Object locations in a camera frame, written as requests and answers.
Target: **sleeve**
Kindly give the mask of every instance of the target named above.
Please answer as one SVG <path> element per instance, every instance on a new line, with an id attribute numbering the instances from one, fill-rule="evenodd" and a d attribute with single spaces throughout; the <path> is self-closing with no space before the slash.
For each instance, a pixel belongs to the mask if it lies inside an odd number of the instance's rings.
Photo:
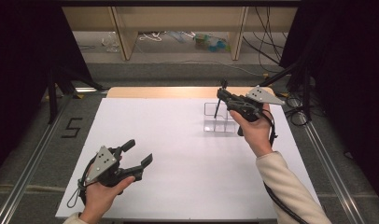
<path id="1" fill-rule="evenodd" d="M 88 223 L 79 219 L 79 213 L 74 213 L 63 224 L 88 224 Z"/>
<path id="2" fill-rule="evenodd" d="M 257 158 L 256 164 L 265 184 L 295 214 L 308 223 L 331 223 L 279 152 Z M 298 223 L 275 203 L 274 210 L 278 223 Z"/>

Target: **transparent block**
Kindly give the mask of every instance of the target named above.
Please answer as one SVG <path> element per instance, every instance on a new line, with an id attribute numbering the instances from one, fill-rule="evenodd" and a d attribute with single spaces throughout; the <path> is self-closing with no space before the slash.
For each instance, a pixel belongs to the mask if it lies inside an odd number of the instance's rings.
<path id="1" fill-rule="evenodd" d="M 231 117 L 224 102 L 204 104 L 204 131 L 235 133 L 236 122 Z"/>

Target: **hand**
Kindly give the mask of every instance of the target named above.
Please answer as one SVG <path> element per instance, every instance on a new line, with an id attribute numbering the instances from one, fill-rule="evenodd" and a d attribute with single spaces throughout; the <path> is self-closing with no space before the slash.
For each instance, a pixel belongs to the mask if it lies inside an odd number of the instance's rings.
<path id="1" fill-rule="evenodd" d="M 264 104 L 263 109 L 271 111 L 268 104 Z M 266 118 L 261 117 L 254 122 L 248 122 L 236 111 L 230 110 L 230 114 L 242 127 L 243 136 L 257 157 L 273 152 L 271 144 L 269 143 L 271 125 Z M 268 116 L 268 118 L 272 117 L 268 112 L 266 112 L 265 115 Z"/>
<path id="2" fill-rule="evenodd" d="M 116 196 L 134 182 L 134 176 L 126 177 L 116 186 L 109 188 L 96 182 L 87 186 L 87 203 L 79 219 L 87 223 L 97 223 L 110 209 Z"/>

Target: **floor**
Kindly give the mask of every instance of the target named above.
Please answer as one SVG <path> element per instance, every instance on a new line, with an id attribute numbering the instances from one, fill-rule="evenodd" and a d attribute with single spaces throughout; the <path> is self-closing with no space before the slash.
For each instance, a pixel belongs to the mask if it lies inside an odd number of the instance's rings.
<path id="1" fill-rule="evenodd" d="M 225 33 L 194 33 L 228 38 Z M 119 52 L 111 52 L 115 49 L 105 46 L 109 33 L 74 34 L 93 79 L 104 86 L 217 86 L 221 77 L 229 77 L 233 86 L 248 86 L 282 70 L 271 59 L 260 56 L 246 42 L 242 44 L 239 60 L 233 61 L 226 49 L 210 51 L 206 47 L 197 46 L 192 37 L 188 36 L 191 32 L 161 32 L 155 36 L 147 33 L 154 40 L 139 34 L 130 61 L 123 61 Z M 245 38 L 259 49 L 261 42 L 256 36 L 262 38 L 263 35 L 264 33 L 246 33 Z M 274 43 L 283 48 L 286 35 L 273 34 Z M 263 43 L 261 51 L 273 60 L 279 60 L 270 45 Z M 273 90 L 276 93 L 286 93 L 285 83 L 288 78 L 274 83 Z M 75 82 L 75 86 L 87 87 L 79 82 Z M 294 98 L 301 98 L 300 93 L 291 96 L 290 105 L 300 104 Z M 59 122 L 54 127 L 47 125 L 48 96 L 40 102 L 39 112 L 21 144 L 0 169 L 0 209 L 4 210 L 8 196 L 18 186 L 19 180 L 23 179 L 23 171 L 28 167 L 28 162 L 35 156 L 35 152 L 39 157 L 27 176 L 27 182 L 22 183 L 24 192 L 19 194 L 20 199 L 11 206 L 12 213 L 7 216 L 10 223 L 63 222 L 55 218 L 55 213 L 92 119 L 104 97 L 105 93 L 100 92 L 82 92 L 76 97 L 62 95 L 59 99 Z M 288 124 L 327 216 L 333 223 L 379 223 L 379 199 L 372 186 L 356 162 L 344 155 L 344 144 L 333 130 L 328 115 L 323 113 L 322 105 L 314 92 L 311 103 L 315 107 L 312 109 L 312 121 L 308 125 L 298 125 L 303 122 L 298 113 L 288 113 Z M 73 130 L 67 129 L 70 122 L 80 127 L 79 132 L 73 133 Z"/>

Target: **white paper sheet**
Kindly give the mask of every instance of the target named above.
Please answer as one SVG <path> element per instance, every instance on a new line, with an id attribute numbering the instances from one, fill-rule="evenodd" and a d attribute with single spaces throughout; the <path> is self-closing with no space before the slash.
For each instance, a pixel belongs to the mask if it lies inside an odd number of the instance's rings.
<path id="1" fill-rule="evenodd" d="M 105 214 L 123 220 L 257 220 L 276 218 L 255 165 L 256 157 L 236 133 L 204 132 L 204 103 L 218 99 L 105 98 L 100 104 L 56 217 L 82 211 L 66 206 L 89 160 L 100 146 L 136 146 L 122 153 L 121 167 L 139 165 L 152 153 L 143 180 L 134 182 Z M 271 105 L 274 150 L 318 202 L 281 106 Z"/>

